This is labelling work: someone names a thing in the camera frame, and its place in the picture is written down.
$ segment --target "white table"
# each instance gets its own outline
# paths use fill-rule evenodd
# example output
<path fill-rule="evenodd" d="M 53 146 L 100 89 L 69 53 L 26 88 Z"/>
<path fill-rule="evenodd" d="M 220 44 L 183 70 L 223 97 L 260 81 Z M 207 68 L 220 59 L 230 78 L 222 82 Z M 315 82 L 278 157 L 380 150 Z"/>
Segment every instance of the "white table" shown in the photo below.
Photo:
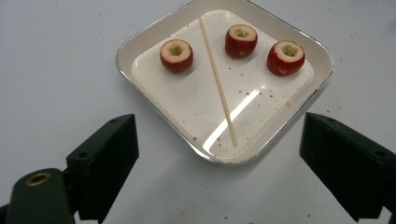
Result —
<path fill-rule="evenodd" d="M 253 2 L 334 58 L 331 80 L 305 110 L 396 152 L 396 2 Z M 105 223 L 355 223 L 299 157 L 303 113 L 255 161 L 217 166 L 197 156 L 119 74 L 120 44 L 187 3 L 0 4 L 0 205 L 19 178 L 64 169 L 65 157 L 105 122 L 133 113 L 140 158 Z M 389 217 L 384 209 L 380 219 L 360 223 Z"/>

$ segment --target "white plate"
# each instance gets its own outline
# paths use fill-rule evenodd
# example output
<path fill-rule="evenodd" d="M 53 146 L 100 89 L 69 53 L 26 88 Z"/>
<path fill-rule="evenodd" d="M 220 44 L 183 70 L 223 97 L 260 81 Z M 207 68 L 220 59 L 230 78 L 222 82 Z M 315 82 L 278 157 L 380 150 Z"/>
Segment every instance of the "white plate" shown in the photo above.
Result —
<path fill-rule="evenodd" d="M 231 112 L 236 147 L 199 16 Z M 259 35 L 254 52 L 243 60 L 232 60 L 224 50 L 225 34 L 237 23 L 252 26 Z M 192 68 L 179 75 L 169 73 L 159 56 L 162 44 L 175 38 L 188 41 L 194 52 Z M 280 39 L 296 41 L 305 51 L 303 68 L 289 77 L 277 77 L 266 67 L 268 51 Z M 235 165 L 251 161 L 265 150 L 326 82 L 333 61 L 318 41 L 248 1 L 223 0 L 213 6 L 210 1 L 197 0 L 128 39 L 117 54 L 117 67 L 196 153 L 214 163 Z"/>

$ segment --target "white surface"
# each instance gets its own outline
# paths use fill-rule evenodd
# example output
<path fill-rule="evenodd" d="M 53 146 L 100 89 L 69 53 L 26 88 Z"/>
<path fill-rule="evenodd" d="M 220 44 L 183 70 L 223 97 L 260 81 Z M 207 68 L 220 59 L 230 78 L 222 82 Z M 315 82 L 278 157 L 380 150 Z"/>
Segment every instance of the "white surface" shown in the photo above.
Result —
<path fill-rule="evenodd" d="M 140 159 L 106 223 L 355 223 L 298 156 L 302 115 L 254 162 L 221 167 L 190 150 L 119 74 L 120 43 L 188 2 L 1 3 L 0 204 L 20 177 L 64 169 L 106 121 L 134 113 Z M 306 110 L 395 151 L 396 2 L 254 2 L 334 57 L 330 82 Z M 360 223 L 388 220 L 384 209 Z"/>
<path fill-rule="evenodd" d="M 277 40 L 269 36 L 266 30 L 260 30 L 237 15 L 238 12 L 248 10 L 247 7 L 251 7 L 251 4 L 233 8 L 236 11 L 210 10 L 201 16 L 231 111 L 237 146 L 233 145 L 202 30 L 196 17 L 190 14 L 183 17 L 186 13 L 173 14 L 172 17 L 176 19 L 166 18 L 163 22 L 192 22 L 178 27 L 179 30 L 164 40 L 152 43 L 145 51 L 136 52 L 134 46 L 139 43 L 134 40 L 137 37 L 133 37 L 122 44 L 117 57 L 117 63 L 128 62 L 128 65 L 120 68 L 125 77 L 142 91 L 197 154 L 218 164 L 236 165 L 255 159 L 332 73 L 332 59 L 326 49 L 309 37 L 295 32 L 285 22 L 273 20 L 267 26 L 283 25 L 289 28 L 276 35 L 283 35 L 288 39 L 300 38 L 299 43 L 304 44 L 305 51 L 311 53 L 308 58 L 315 59 L 313 65 L 305 60 L 304 66 L 293 76 L 273 75 L 265 62 L 270 48 Z M 261 17 L 265 20 L 267 12 L 260 13 L 265 14 Z M 224 50 L 224 36 L 229 27 L 241 23 L 255 29 L 259 40 L 253 53 L 246 59 L 233 60 Z M 157 26 L 149 29 L 154 35 L 162 33 L 162 29 Z M 175 26 L 169 24 L 167 29 L 174 30 Z M 176 38 L 188 41 L 194 52 L 193 66 L 178 75 L 166 71 L 159 60 L 162 45 Z M 322 64 L 325 64 L 326 69 L 319 69 Z"/>

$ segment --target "metal screw hole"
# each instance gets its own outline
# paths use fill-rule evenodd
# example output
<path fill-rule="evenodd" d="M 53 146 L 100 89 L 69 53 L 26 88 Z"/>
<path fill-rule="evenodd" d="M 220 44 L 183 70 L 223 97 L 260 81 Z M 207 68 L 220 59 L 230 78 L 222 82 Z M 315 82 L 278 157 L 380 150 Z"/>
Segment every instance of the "metal screw hole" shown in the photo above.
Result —
<path fill-rule="evenodd" d="M 78 154 L 78 156 L 82 159 L 87 158 L 90 155 L 88 152 L 81 152 Z"/>
<path fill-rule="evenodd" d="M 385 152 L 383 152 L 383 151 L 375 151 L 374 154 L 377 157 L 386 157 L 387 156 L 387 154 Z"/>

